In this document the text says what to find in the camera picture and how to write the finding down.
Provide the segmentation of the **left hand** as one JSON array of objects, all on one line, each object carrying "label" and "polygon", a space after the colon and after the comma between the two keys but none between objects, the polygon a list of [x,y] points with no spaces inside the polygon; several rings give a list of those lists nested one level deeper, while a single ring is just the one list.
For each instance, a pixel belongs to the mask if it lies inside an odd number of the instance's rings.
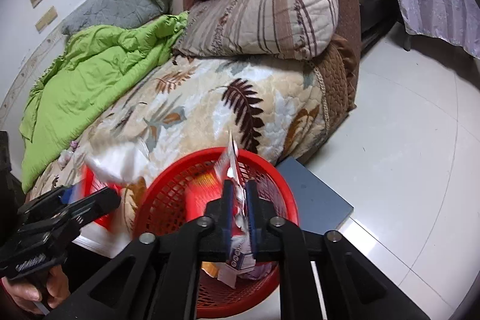
[{"label": "left hand", "polygon": [[[43,314],[43,311],[38,307],[38,303],[42,302],[43,296],[35,284],[25,280],[11,282],[5,277],[2,278],[1,283],[13,302],[22,310],[34,314]],[[45,289],[48,292],[47,304],[52,309],[58,307],[70,296],[68,277],[64,274],[62,266],[54,266],[47,272]]]}]

